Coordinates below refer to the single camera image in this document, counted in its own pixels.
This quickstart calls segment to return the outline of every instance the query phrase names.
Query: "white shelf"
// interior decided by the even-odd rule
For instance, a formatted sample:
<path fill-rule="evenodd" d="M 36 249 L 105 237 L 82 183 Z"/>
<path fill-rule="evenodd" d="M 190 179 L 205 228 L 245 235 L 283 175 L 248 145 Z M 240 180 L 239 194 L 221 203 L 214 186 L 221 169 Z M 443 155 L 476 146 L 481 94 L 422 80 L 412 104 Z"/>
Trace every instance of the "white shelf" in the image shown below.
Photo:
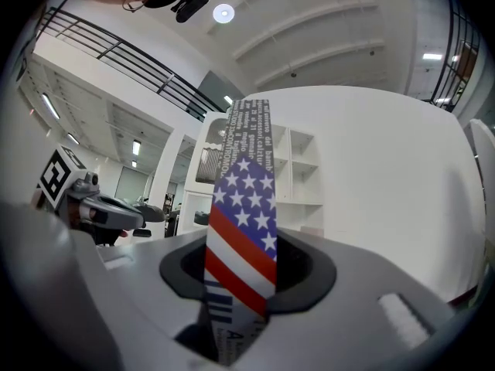
<path fill-rule="evenodd" d="M 306 164 L 318 165 L 316 142 L 312 134 L 290 130 L 292 160 Z"/>
<path fill-rule="evenodd" d="M 292 199 L 301 203 L 319 203 L 321 194 L 319 167 L 292 162 Z"/>
<path fill-rule="evenodd" d="M 275 158 L 275 196 L 278 199 L 289 199 L 291 196 L 290 164 L 286 159 Z"/>
<path fill-rule="evenodd" d="M 219 144 L 226 118 L 226 114 L 209 113 L 203 123 L 186 180 L 179 233 L 197 230 L 194 213 L 209 211 L 207 203 L 211 204 L 213 184 L 197 182 L 196 174 L 207 143 Z M 324 205 L 316 140 L 311 134 L 276 124 L 271 126 L 271 132 L 277 224 L 281 228 L 321 234 Z"/>
<path fill-rule="evenodd" d="M 317 168 L 318 165 L 292 160 L 293 175 L 305 175 L 305 176 L 311 175 L 315 170 L 317 170 Z"/>
<path fill-rule="evenodd" d="M 289 159 L 288 129 L 278 125 L 271 126 L 273 154 L 276 158 Z"/>
<path fill-rule="evenodd" d="M 321 201 L 311 201 L 311 200 L 297 200 L 297 199 L 279 199 L 277 198 L 277 203 L 283 205 L 302 205 L 302 206 L 323 206 Z"/>
<path fill-rule="evenodd" d="M 277 203 L 277 226 L 300 231 L 303 227 L 323 230 L 322 206 Z"/>

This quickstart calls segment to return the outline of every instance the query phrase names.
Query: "black camera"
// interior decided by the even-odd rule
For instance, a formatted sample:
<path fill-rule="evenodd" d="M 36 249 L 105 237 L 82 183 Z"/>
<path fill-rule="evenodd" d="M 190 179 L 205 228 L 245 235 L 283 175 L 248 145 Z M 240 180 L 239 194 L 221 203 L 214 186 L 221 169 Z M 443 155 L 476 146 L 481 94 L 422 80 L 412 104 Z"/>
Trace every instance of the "black camera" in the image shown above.
<path fill-rule="evenodd" d="M 177 22 L 184 23 L 201 10 L 209 1 L 210 0 L 180 0 L 171 8 L 171 10 L 177 14 Z"/>

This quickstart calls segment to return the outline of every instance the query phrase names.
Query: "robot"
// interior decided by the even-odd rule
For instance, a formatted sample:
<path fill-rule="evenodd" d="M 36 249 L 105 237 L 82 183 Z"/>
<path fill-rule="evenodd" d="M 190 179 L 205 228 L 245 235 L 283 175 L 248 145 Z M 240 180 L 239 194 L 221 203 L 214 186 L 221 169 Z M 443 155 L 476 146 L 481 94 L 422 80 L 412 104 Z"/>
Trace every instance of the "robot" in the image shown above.
<path fill-rule="evenodd" d="M 96 247 L 90 235 L 114 237 L 145 219 L 101 195 L 74 157 L 57 149 L 40 180 L 62 221 L 0 205 L 0 229 L 19 228 L 2 237 L 3 262 L 36 325 L 85 369 L 224 369 L 203 284 L 206 230 Z M 74 203 L 86 232 L 63 223 Z M 324 238 L 279 229 L 277 276 L 268 324 L 234 369 L 421 369 L 463 326 L 383 257 Z"/>

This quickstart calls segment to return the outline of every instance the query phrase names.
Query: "white plastic surface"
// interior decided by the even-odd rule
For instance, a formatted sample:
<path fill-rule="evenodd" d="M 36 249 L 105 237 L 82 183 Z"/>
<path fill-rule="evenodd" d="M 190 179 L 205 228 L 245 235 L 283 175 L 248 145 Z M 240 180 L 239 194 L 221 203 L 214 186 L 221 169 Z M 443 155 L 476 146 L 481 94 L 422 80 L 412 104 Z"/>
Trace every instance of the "white plastic surface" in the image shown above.
<path fill-rule="evenodd" d="M 486 198 L 486 238 L 495 245 L 495 136 L 480 120 L 471 120 Z"/>
<path fill-rule="evenodd" d="M 360 87 L 298 87 L 269 99 L 277 125 L 314 135 L 325 237 L 386 257 L 443 300 L 477 283 L 485 212 L 456 118 Z"/>

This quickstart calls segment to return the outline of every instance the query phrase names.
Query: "white pillar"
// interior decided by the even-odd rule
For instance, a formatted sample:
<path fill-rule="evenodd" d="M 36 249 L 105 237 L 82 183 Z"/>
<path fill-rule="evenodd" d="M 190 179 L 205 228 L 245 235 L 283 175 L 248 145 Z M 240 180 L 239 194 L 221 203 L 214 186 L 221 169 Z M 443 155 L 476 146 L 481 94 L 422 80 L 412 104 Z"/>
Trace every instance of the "white pillar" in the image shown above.
<path fill-rule="evenodd" d="M 173 166 L 176 163 L 179 154 L 180 145 L 184 139 L 184 132 L 175 129 L 170 135 L 162 157 L 155 171 L 155 178 L 149 192 L 148 204 L 157 206 L 160 209 L 165 202 L 165 195 L 169 187 L 170 176 L 172 175 Z M 152 239 L 162 239 L 165 232 L 165 222 L 163 223 L 146 223 L 146 228 L 152 231 Z"/>
<path fill-rule="evenodd" d="M 155 173 L 152 173 L 151 175 L 148 176 L 148 180 L 146 180 L 146 186 L 145 186 L 145 191 L 142 195 L 144 199 L 149 198 L 149 192 L 152 189 L 152 183 L 153 183 L 153 178 L 155 177 Z"/>

